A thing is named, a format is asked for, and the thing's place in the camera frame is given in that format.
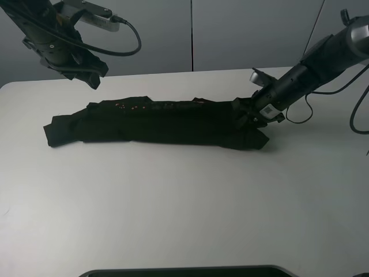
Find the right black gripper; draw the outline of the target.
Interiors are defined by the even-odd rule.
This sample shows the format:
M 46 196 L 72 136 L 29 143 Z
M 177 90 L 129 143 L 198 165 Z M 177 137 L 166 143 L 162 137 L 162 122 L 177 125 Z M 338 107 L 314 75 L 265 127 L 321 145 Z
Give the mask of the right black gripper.
M 235 98 L 231 102 L 232 126 L 237 131 L 264 128 L 269 123 L 281 123 L 285 120 L 283 114 L 285 92 L 276 86 L 267 86 L 254 92 L 248 98 Z

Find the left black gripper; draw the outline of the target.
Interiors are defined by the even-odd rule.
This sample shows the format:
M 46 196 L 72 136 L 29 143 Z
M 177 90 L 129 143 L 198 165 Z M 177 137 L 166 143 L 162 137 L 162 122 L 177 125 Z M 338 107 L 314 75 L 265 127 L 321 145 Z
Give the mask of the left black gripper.
M 59 39 L 52 40 L 50 36 L 45 43 L 36 43 L 25 37 L 23 44 L 40 57 L 40 64 L 69 80 L 78 79 L 88 84 L 92 89 L 100 85 L 100 78 L 105 77 L 108 66 L 99 57 L 86 49 L 67 46 Z

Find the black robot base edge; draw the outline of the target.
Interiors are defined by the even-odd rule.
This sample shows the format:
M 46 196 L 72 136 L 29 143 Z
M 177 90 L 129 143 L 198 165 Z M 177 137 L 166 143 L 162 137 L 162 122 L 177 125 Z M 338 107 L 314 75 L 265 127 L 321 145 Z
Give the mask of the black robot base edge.
M 296 276 L 275 265 L 249 265 L 227 267 L 145 268 L 145 269 L 96 269 L 81 276 L 121 277 L 213 277 L 213 276 Z

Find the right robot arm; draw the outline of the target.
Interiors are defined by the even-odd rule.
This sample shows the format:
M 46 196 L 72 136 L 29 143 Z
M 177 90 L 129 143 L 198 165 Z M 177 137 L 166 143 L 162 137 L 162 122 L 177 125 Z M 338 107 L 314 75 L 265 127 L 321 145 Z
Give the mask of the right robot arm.
M 319 41 L 282 77 L 254 69 L 250 81 L 260 87 L 249 100 L 234 101 L 239 128 L 282 122 L 287 109 L 368 58 L 368 23 L 355 22 Z

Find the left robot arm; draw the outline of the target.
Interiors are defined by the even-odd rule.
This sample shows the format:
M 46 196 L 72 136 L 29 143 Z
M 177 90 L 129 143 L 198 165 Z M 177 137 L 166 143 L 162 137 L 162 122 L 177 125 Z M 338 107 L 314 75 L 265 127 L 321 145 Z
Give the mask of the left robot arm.
M 89 11 L 69 6 L 65 1 L 1 1 L 1 8 L 24 33 L 23 44 L 33 50 L 40 63 L 69 80 L 78 79 L 92 89 L 108 66 L 89 50 L 76 46 L 82 43 L 75 24 Z

